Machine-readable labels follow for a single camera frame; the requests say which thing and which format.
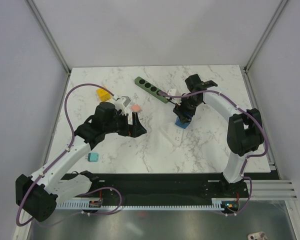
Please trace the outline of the pink plug adapter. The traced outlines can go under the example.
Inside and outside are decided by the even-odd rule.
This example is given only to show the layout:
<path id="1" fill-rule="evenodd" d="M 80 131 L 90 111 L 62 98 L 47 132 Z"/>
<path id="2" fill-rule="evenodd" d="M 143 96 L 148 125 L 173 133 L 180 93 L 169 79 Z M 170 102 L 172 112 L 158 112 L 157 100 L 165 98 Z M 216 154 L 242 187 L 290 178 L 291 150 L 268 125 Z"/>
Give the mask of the pink plug adapter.
<path id="1" fill-rule="evenodd" d="M 142 109 L 141 109 L 141 107 L 140 107 L 138 104 L 135 104 L 135 105 L 133 105 L 133 106 L 131 107 L 131 110 L 132 110 L 133 112 L 139 113 Z"/>

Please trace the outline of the blue cube socket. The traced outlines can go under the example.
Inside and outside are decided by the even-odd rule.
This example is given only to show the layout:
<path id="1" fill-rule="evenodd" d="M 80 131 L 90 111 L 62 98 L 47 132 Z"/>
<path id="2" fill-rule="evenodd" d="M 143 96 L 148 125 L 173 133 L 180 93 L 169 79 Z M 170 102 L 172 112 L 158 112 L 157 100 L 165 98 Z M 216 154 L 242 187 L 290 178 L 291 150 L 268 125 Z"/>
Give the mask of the blue cube socket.
<path id="1" fill-rule="evenodd" d="M 182 128 L 182 129 L 186 129 L 189 125 L 190 122 L 186 122 L 186 123 L 181 123 L 181 120 L 179 117 L 177 117 L 176 121 L 175 121 L 175 125 Z"/>

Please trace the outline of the aluminium frame rail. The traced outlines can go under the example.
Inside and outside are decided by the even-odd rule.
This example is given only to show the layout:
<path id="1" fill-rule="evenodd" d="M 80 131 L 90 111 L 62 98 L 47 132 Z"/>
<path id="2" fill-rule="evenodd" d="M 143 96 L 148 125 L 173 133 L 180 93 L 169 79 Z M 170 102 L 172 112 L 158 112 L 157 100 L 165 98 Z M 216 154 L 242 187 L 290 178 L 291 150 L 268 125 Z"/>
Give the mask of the aluminium frame rail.
<path id="1" fill-rule="evenodd" d="M 297 198 L 290 180 L 252 180 L 251 200 L 289 201 Z"/>

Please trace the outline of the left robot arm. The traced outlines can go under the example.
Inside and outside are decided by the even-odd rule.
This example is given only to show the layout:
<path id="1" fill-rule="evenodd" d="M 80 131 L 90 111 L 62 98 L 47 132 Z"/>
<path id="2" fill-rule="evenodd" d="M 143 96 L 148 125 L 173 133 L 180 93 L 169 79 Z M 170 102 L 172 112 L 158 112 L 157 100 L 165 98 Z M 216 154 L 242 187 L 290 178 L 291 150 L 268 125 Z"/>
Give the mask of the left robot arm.
<path id="1" fill-rule="evenodd" d="M 15 200 L 18 211 L 25 211 L 39 222 L 45 221 L 56 206 L 73 197 L 87 194 L 96 196 L 100 185 L 89 171 L 83 171 L 70 180 L 63 176 L 81 158 L 105 139 L 107 134 L 137 138 L 147 133 L 139 121 L 138 113 L 128 115 L 110 102 L 100 103 L 93 115 L 74 131 L 70 144 L 55 159 L 47 162 L 30 176 L 20 175 L 15 181 Z"/>

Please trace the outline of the white triangular power strip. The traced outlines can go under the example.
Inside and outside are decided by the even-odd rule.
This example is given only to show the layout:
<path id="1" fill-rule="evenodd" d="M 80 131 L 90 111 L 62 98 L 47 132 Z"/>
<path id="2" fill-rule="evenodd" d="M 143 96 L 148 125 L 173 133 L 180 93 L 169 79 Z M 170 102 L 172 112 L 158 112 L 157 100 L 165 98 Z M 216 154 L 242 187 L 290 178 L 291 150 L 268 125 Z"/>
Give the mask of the white triangular power strip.
<path id="1" fill-rule="evenodd" d="M 170 122 L 160 127 L 162 135 L 174 146 L 179 147 L 182 143 L 183 133 L 185 129 Z"/>

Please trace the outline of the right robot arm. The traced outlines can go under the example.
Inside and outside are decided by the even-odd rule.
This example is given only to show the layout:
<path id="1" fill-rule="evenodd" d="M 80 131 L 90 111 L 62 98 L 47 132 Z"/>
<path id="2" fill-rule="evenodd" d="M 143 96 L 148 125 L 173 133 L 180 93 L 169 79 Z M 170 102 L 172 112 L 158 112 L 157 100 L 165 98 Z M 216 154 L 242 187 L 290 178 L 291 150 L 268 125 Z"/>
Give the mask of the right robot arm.
<path id="1" fill-rule="evenodd" d="M 189 76 L 185 83 L 189 93 L 174 98 L 177 126 L 187 128 L 200 104 L 210 105 L 228 122 L 226 142 L 230 156 L 222 173 L 224 181 L 219 184 L 219 191 L 230 197 L 237 191 L 236 183 L 243 179 L 248 159 L 255 156 L 254 152 L 265 141 L 261 113 L 256 108 L 241 109 L 221 93 L 214 81 L 204 82 L 198 74 Z"/>

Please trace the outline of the teal plug adapter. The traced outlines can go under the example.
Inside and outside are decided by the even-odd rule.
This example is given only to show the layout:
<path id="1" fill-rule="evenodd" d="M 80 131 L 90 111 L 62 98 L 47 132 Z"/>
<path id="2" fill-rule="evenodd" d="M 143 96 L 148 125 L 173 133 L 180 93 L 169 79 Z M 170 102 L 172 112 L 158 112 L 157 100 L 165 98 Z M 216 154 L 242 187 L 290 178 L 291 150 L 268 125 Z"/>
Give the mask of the teal plug adapter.
<path id="1" fill-rule="evenodd" d="M 99 154 L 96 152 L 90 152 L 85 157 L 90 163 L 97 163 L 99 161 Z"/>

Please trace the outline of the yellow cube socket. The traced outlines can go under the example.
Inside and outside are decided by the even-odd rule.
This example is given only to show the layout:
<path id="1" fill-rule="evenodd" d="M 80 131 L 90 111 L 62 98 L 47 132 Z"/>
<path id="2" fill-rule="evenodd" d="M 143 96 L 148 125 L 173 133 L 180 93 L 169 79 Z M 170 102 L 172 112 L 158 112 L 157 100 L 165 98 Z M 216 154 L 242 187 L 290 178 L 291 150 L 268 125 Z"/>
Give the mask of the yellow cube socket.
<path id="1" fill-rule="evenodd" d="M 108 91 L 106 91 L 102 88 L 98 88 L 96 90 L 96 93 L 101 102 L 106 102 L 112 98 L 112 95 Z"/>

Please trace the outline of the green power strip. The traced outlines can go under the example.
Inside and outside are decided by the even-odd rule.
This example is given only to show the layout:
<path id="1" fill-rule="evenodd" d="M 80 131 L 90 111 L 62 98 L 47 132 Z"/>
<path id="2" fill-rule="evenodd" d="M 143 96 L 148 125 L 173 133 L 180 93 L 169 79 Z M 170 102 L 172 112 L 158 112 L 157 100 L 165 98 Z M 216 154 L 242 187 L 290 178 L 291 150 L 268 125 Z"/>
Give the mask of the green power strip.
<path id="1" fill-rule="evenodd" d="M 142 77 L 138 76 L 137 78 L 135 78 L 134 83 L 135 83 L 135 85 L 137 85 L 142 90 L 146 91 L 147 93 L 149 93 L 150 95 L 152 95 L 153 97 L 155 97 L 156 99 L 161 101 L 162 103 L 164 103 L 164 104 L 168 103 L 167 98 L 160 95 L 159 92 L 161 91 L 161 89 L 154 86 L 153 84 L 149 83 Z"/>

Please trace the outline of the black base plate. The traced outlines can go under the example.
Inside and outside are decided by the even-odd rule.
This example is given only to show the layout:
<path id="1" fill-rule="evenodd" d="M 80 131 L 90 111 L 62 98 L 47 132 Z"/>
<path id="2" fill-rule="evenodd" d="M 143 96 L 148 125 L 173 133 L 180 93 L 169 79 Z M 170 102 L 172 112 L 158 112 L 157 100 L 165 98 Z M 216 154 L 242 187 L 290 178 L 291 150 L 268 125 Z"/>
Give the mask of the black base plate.
<path id="1" fill-rule="evenodd" d="M 83 198 L 97 198 L 111 204 L 209 203 L 211 199 L 244 199 L 248 180 L 227 183 L 221 173 L 92 173 L 92 185 Z"/>

